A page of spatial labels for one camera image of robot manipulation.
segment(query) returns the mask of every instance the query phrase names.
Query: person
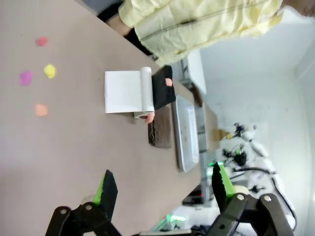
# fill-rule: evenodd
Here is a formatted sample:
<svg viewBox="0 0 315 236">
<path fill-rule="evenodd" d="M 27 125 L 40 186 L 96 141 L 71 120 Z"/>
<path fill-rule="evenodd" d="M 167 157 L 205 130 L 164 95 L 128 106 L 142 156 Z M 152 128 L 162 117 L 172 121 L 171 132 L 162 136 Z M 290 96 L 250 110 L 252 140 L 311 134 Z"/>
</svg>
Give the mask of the person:
<svg viewBox="0 0 315 236">
<path fill-rule="evenodd" d="M 284 6 L 315 16 L 315 0 L 125 0 L 106 22 L 164 65 L 222 39 L 262 35 Z"/>
<path fill-rule="evenodd" d="M 118 9 L 119 7 L 122 5 L 122 1 L 118 2 L 118 3 L 114 3 L 111 6 L 109 6 L 108 8 L 104 9 L 97 17 L 99 19 L 101 19 L 103 22 L 109 24 L 109 22 L 112 22 L 112 24 L 110 25 L 112 28 L 113 26 L 113 22 L 118 19 Z M 124 29 L 126 29 L 126 31 L 122 31 L 120 30 L 120 26 L 123 27 Z M 118 24 L 117 27 L 114 27 L 121 35 L 124 35 L 125 38 L 131 42 L 133 45 L 135 45 L 138 49 L 140 49 L 143 53 L 145 53 L 146 55 L 150 56 L 151 52 L 149 52 L 138 40 L 137 35 L 134 31 L 134 29 L 128 28 L 126 27 L 125 24 Z M 173 70 L 172 67 L 170 65 L 166 65 L 165 69 L 164 69 L 164 75 L 165 75 L 165 84 L 168 87 L 172 87 L 173 86 Z M 154 120 L 154 116 L 155 113 L 151 112 L 148 113 L 146 116 L 142 116 L 140 118 L 145 120 L 146 124 L 152 123 Z"/>
</svg>

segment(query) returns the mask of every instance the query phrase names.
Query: yellow shirt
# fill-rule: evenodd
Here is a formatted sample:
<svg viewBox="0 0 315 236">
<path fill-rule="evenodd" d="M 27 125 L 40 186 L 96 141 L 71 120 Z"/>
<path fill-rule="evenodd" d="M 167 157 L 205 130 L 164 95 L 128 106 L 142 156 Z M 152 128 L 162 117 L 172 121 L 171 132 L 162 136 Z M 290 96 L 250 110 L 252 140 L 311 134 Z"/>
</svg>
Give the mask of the yellow shirt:
<svg viewBox="0 0 315 236">
<path fill-rule="evenodd" d="M 160 65 L 234 36 L 261 35 L 279 23 L 281 0 L 125 0 L 121 20 Z"/>
</svg>

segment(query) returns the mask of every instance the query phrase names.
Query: white tray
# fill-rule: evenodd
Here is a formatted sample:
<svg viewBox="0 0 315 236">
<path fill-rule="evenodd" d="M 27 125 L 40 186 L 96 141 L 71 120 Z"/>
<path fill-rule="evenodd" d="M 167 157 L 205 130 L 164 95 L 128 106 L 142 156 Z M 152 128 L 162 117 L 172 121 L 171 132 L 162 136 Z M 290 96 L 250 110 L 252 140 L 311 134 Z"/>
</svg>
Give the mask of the white tray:
<svg viewBox="0 0 315 236">
<path fill-rule="evenodd" d="M 179 167 L 188 172 L 199 162 L 194 105 L 180 95 L 172 104 Z"/>
</svg>

